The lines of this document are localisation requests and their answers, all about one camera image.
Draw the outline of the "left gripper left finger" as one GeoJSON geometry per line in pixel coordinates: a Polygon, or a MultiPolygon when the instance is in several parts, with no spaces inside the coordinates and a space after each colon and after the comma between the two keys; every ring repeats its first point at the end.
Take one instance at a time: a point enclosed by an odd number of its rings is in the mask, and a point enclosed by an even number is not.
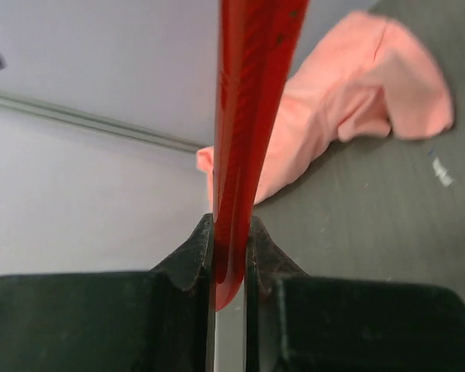
{"type": "Polygon", "coordinates": [[[212,217],[151,270],[0,276],[0,371],[211,371],[212,217]]]}

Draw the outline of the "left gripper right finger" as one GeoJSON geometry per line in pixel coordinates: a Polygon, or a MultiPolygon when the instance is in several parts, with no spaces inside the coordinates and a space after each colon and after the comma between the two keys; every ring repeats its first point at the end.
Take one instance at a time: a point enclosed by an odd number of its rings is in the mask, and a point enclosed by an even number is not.
{"type": "Polygon", "coordinates": [[[450,289],[306,274],[253,217],[244,275],[247,371],[465,371],[450,289]]]}

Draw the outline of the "red cable lock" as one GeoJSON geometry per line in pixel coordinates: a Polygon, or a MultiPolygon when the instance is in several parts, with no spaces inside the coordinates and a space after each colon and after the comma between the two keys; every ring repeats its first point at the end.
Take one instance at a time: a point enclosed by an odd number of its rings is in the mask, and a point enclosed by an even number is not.
{"type": "Polygon", "coordinates": [[[215,308],[243,280],[253,204],[306,0],[221,1],[213,163],[215,308]]]}

